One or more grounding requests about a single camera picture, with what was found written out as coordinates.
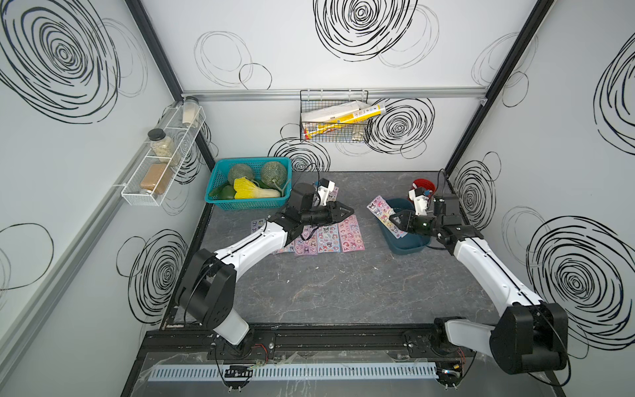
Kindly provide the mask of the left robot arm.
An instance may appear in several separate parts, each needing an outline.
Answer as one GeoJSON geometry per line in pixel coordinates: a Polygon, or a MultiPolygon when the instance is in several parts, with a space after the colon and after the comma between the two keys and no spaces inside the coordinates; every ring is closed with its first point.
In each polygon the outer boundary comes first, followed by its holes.
{"type": "Polygon", "coordinates": [[[318,186],[299,183],[286,204],[254,233],[215,252],[197,251],[175,289],[175,301],[185,311],[184,316],[227,343],[240,345],[251,327],[234,309],[236,283],[266,256],[299,238],[304,228],[332,226],[350,218],[352,207],[327,199],[334,188],[326,179],[318,186]]]}

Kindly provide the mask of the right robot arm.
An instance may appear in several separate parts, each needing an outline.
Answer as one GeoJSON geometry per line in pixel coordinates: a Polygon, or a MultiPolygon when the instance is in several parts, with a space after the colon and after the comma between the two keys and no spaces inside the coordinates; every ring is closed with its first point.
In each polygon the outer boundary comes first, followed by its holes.
{"type": "Polygon", "coordinates": [[[436,319],[437,339],[492,357],[509,375],[565,369],[567,313],[527,287],[492,251],[481,232],[464,223],[456,195],[428,197],[421,188],[410,190],[412,210],[390,216],[399,230],[435,238],[479,282],[494,304],[494,325],[467,319],[436,319]]]}

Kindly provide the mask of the purple Kuromi sticker sheet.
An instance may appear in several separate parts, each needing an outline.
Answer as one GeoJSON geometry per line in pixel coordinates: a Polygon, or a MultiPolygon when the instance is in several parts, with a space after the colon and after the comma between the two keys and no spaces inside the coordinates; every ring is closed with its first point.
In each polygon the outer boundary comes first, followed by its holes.
{"type": "Polygon", "coordinates": [[[251,233],[258,233],[266,230],[268,221],[265,218],[256,219],[251,222],[251,233]]]}

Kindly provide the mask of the pink My Melody sticker sheet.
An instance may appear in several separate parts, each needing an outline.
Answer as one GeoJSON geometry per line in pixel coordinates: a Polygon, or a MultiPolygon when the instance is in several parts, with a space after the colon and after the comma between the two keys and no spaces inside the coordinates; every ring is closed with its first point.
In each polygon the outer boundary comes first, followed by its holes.
{"type": "Polygon", "coordinates": [[[337,228],[343,253],[365,250],[356,215],[339,223],[337,228]]]}

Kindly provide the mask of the yellow pink sticker sheet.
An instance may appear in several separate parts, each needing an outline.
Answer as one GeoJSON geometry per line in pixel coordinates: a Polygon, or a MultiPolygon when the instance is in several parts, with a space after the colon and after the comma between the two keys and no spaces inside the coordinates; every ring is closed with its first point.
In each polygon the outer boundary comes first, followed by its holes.
{"type": "Polygon", "coordinates": [[[330,191],[328,196],[327,196],[327,202],[336,201],[337,200],[338,191],[339,191],[339,188],[338,187],[334,187],[333,190],[330,191]]]}

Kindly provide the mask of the blue glitter sticker sheet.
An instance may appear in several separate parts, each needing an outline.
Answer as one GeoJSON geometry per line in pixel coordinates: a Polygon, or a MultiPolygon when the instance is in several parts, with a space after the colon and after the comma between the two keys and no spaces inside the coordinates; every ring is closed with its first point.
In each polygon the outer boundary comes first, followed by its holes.
{"type": "Polygon", "coordinates": [[[317,228],[305,226],[302,233],[294,240],[296,256],[312,256],[318,254],[317,228]]]}

